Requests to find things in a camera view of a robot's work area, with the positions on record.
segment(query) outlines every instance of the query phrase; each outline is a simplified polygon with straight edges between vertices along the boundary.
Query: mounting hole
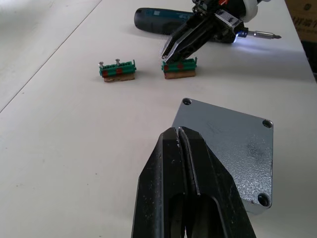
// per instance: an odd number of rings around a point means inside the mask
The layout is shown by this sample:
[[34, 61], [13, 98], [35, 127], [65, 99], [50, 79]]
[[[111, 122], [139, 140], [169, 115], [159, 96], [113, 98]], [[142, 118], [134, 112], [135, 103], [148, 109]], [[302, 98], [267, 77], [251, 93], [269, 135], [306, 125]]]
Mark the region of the mounting hole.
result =
[[273, 126], [273, 123], [270, 120], [264, 120], [262, 121], [262, 124], [267, 128], [271, 128]]
[[191, 105], [192, 104], [192, 100], [190, 100], [189, 98], [184, 98], [183, 99], [183, 104], [185, 104], [185, 105]]
[[258, 195], [258, 201], [263, 207], [269, 206], [269, 198], [265, 193], [260, 193]]

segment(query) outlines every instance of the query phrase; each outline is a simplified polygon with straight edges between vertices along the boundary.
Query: silver metal plate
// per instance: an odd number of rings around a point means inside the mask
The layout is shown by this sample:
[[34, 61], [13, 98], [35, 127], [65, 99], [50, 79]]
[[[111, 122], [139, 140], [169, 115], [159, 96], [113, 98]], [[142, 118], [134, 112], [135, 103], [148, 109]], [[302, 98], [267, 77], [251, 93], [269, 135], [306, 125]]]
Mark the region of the silver metal plate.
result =
[[172, 126], [202, 135], [232, 175], [247, 212], [259, 214], [271, 207], [271, 121], [185, 98]]

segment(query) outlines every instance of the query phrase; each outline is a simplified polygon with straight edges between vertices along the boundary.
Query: cardboard box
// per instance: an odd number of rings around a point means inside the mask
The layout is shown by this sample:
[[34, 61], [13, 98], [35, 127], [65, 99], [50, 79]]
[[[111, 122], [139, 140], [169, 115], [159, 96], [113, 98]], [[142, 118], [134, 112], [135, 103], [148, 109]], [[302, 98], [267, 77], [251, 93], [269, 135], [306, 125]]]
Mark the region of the cardboard box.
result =
[[317, 0], [285, 0], [301, 41], [317, 42]]

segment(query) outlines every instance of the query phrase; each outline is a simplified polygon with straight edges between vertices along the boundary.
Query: green plastic piece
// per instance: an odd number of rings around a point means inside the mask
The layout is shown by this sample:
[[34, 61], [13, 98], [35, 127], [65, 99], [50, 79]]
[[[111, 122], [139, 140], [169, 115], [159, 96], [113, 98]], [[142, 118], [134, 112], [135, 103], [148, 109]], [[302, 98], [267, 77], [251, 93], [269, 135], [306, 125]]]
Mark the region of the green plastic piece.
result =
[[180, 72], [180, 71], [193, 71], [197, 67], [197, 57], [195, 59], [185, 59], [181, 62], [166, 64], [163, 62], [162, 70], [164, 73]]
[[106, 73], [107, 76], [115, 76], [117, 74], [127, 74], [127, 73], [134, 73], [136, 71], [135, 67], [135, 61], [133, 60], [133, 63], [130, 62], [125, 62], [125, 63], [120, 63], [120, 65], [116, 64], [110, 64], [110, 65], [104, 65], [104, 66], [99, 66], [99, 74], [100, 76]]

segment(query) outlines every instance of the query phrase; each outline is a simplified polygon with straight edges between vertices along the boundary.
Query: wooden base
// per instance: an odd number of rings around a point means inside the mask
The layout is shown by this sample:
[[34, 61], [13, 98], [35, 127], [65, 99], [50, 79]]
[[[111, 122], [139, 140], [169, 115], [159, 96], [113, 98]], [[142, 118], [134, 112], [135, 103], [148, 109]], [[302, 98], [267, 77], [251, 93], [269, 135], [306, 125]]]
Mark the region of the wooden base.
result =
[[195, 77], [196, 72], [193, 71], [182, 71], [182, 72], [171, 72], [165, 73], [165, 79], [175, 79], [175, 78], [187, 78], [187, 77]]
[[106, 83], [115, 82], [115, 81], [127, 81], [127, 80], [133, 80], [133, 79], [134, 79], [134, 73], [120, 74], [120, 75], [104, 78]]

